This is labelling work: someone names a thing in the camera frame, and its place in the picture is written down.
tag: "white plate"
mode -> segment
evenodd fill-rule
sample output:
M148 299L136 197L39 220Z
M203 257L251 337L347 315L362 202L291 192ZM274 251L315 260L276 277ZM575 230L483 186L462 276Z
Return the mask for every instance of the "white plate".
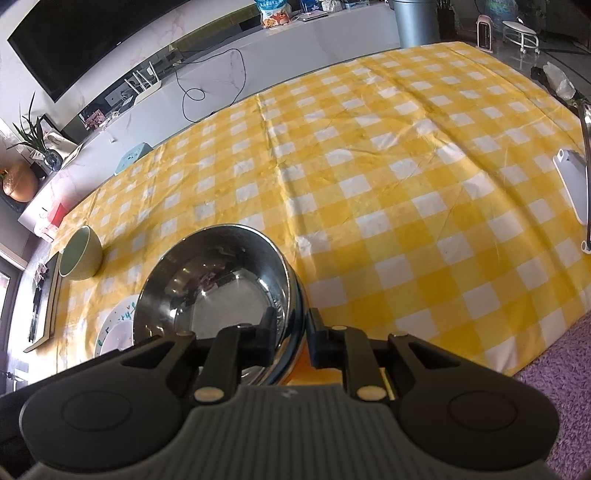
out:
M134 344L132 339L133 334L133 320L126 320L118 323L109 331L109 333L107 333L103 346L100 349L101 355L113 350L125 350L126 348L129 348Z
M111 313L107 316L103 325L100 327L95 343L95 357L99 356L103 349L104 341L109 332L118 324L134 319L135 306L138 302L139 294L131 295L121 300Z

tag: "yellow checkered tablecloth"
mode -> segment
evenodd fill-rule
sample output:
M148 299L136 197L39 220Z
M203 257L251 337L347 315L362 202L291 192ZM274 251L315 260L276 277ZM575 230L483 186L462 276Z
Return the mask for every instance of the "yellow checkered tablecloth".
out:
M325 68L196 124L65 219L105 260L64 282L56 370L92 356L103 319L162 254L214 223L263 231L328 325L407 330L511 374L591 307L591 259L552 156L579 121L524 76L462 43ZM304 355L294 382L326 381Z

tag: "metal bowl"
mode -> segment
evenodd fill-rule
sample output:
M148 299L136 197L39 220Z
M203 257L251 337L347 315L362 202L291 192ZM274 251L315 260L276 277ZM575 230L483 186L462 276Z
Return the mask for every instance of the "metal bowl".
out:
M277 311L274 365L244 370L242 382L277 382L276 367L285 363L285 355L294 356L303 335L298 290L283 254L262 233L244 225L204 228L172 247L151 271L137 302L134 343L180 330L214 338L227 326L257 325L272 306Z

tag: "purple carpet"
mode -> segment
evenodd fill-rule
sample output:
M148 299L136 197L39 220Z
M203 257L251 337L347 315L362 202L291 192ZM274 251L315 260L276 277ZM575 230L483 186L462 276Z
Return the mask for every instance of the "purple carpet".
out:
M591 469L591 314L569 329L516 379L544 393L560 416L548 465L565 480Z

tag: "television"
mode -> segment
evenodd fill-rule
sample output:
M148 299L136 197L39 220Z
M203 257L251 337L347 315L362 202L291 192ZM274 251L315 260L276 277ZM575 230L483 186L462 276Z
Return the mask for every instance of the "television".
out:
M121 42L188 0L41 0L8 42L55 102Z

